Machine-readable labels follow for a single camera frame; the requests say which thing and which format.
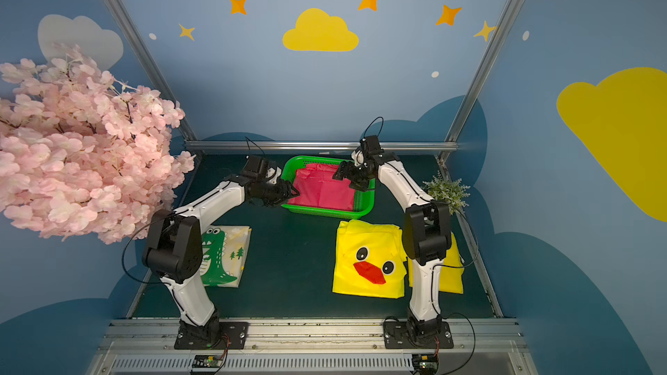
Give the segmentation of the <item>green plastic mesh basket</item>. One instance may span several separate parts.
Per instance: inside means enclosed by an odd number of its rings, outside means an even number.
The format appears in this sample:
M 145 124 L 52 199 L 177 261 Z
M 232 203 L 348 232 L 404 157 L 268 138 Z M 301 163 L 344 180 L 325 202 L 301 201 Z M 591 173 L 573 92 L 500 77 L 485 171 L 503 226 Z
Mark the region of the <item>green plastic mesh basket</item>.
M 281 178 L 290 182 L 299 195 L 282 207 L 292 213 L 356 220 L 373 210 L 375 179 L 366 191 L 350 187 L 349 179 L 335 180 L 341 159 L 320 156 L 295 156 L 289 159 Z

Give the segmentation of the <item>pink raincoat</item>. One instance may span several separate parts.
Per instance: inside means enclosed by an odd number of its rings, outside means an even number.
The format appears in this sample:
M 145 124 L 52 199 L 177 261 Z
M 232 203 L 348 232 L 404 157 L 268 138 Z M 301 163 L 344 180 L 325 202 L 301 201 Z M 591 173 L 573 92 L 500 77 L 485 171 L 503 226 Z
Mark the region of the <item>pink raincoat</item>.
M 349 180 L 333 179 L 338 165 L 309 163 L 296 170 L 294 186 L 300 196 L 288 203 L 308 208 L 353 211 L 355 191 L 349 187 Z

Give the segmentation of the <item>plain yellow raincoat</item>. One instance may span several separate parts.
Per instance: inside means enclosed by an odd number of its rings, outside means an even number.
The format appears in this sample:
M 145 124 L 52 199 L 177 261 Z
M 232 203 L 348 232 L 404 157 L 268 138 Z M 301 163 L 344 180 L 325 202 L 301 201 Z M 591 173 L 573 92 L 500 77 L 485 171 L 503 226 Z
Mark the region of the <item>plain yellow raincoat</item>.
M 446 258 L 440 267 L 439 291 L 442 293 L 463 294 L 464 286 L 462 276 L 464 274 L 463 260 L 460 256 L 460 250 L 454 233 L 452 236 L 452 246 L 448 249 Z

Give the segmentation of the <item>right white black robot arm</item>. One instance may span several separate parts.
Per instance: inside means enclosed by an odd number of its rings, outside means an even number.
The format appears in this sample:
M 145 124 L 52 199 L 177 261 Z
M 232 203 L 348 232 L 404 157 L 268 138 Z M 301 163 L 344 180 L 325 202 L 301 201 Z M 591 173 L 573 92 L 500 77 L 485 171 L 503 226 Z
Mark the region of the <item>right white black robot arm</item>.
M 451 214 L 413 180 L 396 154 L 382 149 L 377 135 L 363 137 L 351 161 L 344 161 L 333 178 L 350 180 L 350 187 L 367 191 L 377 179 L 404 211 L 401 243 L 413 264 L 413 291 L 407 313 L 407 333 L 418 344 L 436 340 L 442 330 L 439 276 L 453 245 Z

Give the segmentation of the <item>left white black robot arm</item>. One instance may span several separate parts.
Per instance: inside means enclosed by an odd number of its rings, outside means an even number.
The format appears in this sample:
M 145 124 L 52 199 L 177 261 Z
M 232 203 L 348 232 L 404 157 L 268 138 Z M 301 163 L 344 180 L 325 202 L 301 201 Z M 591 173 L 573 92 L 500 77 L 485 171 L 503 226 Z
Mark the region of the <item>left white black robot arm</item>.
M 249 156 L 241 173 L 225 177 L 207 194 L 176 210 L 154 213 L 142 264 L 160 278 L 180 311 L 176 350 L 213 349 L 224 341 L 220 315 L 200 275 L 208 227 L 247 200 L 275 207 L 299 195 L 281 178 L 276 162 Z

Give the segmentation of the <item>white green dinosaur raincoat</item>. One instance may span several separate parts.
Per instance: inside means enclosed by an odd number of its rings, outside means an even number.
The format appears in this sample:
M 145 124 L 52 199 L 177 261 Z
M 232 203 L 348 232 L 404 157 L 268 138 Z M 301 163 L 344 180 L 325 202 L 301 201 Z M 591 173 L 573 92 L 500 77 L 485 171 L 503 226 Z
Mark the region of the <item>white green dinosaur raincoat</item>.
M 247 226 L 212 226 L 203 234 L 203 262 L 199 273 L 204 286 L 237 288 L 245 268 L 252 229 Z

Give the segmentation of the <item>small potted green plant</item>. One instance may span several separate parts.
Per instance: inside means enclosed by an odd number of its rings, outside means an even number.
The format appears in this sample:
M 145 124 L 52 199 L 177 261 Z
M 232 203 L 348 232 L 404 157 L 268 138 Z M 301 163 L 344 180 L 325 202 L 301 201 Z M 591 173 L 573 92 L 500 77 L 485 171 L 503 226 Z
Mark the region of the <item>small potted green plant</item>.
M 435 175 L 430 181 L 423 182 L 423 189 L 436 199 L 443 201 L 450 210 L 450 214 L 464 213 L 468 206 L 467 197 L 470 196 L 469 186 L 463 184 L 460 179 L 452 181 L 443 175 Z

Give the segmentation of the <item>left small circuit board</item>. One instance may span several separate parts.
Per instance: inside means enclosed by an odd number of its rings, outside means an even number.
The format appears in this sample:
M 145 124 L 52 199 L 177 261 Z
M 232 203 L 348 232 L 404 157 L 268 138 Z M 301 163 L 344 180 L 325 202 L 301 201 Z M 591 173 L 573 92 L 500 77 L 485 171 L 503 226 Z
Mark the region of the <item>left small circuit board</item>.
M 225 364 L 226 358 L 222 354 L 199 354 L 192 361 L 191 371 L 193 372 L 217 372 Z

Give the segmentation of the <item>small circuit board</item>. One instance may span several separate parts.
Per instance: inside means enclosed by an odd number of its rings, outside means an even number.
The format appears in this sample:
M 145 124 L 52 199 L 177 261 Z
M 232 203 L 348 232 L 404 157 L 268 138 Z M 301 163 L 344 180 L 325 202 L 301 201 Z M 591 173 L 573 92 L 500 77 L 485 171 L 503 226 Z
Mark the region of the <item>small circuit board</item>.
M 193 372 L 217 372 L 225 364 L 226 358 L 222 354 L 199 354 L 192 361 L 191 371 Z
M 412 375 L 435 375 L 439 370 L 439 359 L 435 354 L 413 354 Z

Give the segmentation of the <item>pink cherry blossom tree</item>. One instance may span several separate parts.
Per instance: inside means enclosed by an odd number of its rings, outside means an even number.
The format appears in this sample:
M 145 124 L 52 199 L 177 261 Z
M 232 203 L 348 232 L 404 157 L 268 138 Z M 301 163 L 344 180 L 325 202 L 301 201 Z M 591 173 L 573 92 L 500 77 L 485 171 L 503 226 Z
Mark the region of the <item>pink cherry blossom tree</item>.
M 132 87 L 78 47 L 48 64 L 3 64 L 1 211 L 43 238 L 142 238 L 195 166 L 170 152 L 184 112 L 157 90 Z

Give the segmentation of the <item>right small circuit board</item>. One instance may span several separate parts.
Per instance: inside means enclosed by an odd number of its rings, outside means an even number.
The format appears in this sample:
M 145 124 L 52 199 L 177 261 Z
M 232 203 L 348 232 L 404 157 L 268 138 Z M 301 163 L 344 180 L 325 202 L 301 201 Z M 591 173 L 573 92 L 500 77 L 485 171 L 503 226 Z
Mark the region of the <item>right small circuit board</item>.
M 412 375 L 435 375 L 439 370 L 439 359 L 435 354 L 413 354 Z

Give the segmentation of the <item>right aluminium frame post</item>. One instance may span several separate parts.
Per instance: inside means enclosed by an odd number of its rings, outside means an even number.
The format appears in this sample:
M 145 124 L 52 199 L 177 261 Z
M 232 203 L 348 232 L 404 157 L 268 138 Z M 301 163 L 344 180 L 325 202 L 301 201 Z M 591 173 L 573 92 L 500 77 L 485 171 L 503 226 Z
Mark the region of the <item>right aluminium frame post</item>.
M 439 166 L 444 167 L 449 155 L 458 149 L 460 135 L 465 128 L 467 120 L 472 113 L 472 109 L 479 99 L 479 95 L 485 86 L 486 80 L 493 70 L 493 66 L 500 55 L 505 40 L 507 39 L 525 1 L 526 0 L 507 0 L 505 3 L 505 7 L 498 20 L 497 29 L 493 31 L 493 37 L 486 46 L 485 53 L 475 72 L 474 79 L 472 80 L 456 116 L 453 119 L 453 123 L 448 130 L 445 143 L 453 146 L 453 149 L 439 152 L 437 158 Z

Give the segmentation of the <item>aluminium frame post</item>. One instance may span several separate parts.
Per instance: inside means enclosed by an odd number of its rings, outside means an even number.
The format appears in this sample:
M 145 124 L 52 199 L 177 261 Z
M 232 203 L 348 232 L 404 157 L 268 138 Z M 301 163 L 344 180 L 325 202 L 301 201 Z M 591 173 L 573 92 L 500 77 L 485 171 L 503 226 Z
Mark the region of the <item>aluminium frame post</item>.
M 109 13 L 116 21 L 119 29 L 123 33 L 123 36 L 127 40 L 130 48 L 132 48 L 137 61 L 142 66 L 143 71 L 147 75 L 147 78 L 151 84 L 161 92 L 161 96 L 164 99 L 172 101 L 174 104 L 177 104 L 177 99 L 175 98 L 170 86 L 161 73 L 155 59 L 152 57 L 146 43 L 143 41 L 142 36 L 135 26 L 135 23 L 126 9 L 123 0 L 102 0 L 106 5 Z
M 475 72 L 474 79 L 472 80 L 456 116 L 453 119 L 453 123 L 448 130 L 445 143 L 453 146 L 453 149 L 439 152 L 437 158 L 439 166 L 444 167 L 449 155 L 458 149 L 460 135 L 465 128 L 467 120 L 472 113 L 472 109 L 479 99 L 479 95 L 485 86 L 486 80 L 493 70 L 493 66 L 500 55 L 505 40 L 507 39 L 525 1 L 526 0 L 507 0 L 505 3 L 505 7 L 498 20 L 497 29 L 493 31 L 493 37 L 486 46 L 485 53 Z

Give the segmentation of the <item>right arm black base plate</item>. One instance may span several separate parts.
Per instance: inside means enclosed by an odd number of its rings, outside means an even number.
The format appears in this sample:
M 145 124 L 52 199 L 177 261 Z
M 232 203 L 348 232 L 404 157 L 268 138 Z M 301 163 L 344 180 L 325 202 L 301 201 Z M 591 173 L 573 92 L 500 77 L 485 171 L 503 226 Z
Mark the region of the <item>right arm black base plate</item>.
M 396 319 L 386 319 L 382 330 L 386 349 L 454 349 L 452 331 L 443 320 L 436 334 L 422 337 L 412 336 L 407 322 Z

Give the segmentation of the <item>left aluminium frame post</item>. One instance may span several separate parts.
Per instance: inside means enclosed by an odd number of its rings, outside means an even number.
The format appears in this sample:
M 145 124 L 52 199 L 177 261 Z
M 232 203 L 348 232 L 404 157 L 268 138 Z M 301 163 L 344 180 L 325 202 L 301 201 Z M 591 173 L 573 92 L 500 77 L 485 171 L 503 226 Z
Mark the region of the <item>left aluminium frame post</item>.
M 143 41 L 142 36 L 135 26 L 135 23 L 126 9 L 123 0 L 102 0 L 106 5 L 109 13 L 116 21 L 119 29 L 123 33 L 123 36 L 127 40 L 130 48 L 132 48 L 137 61 L 142 66 L 143 71 L 147 75 L 147 78 L 151 84 L 161 92 L 161 96 L 164 99 L 172 101 L 174 104 L 177 104 L 177 99 L 175 98 L 170 86 L 161 73 L 155 59 L 152 57 L 146 43 Z

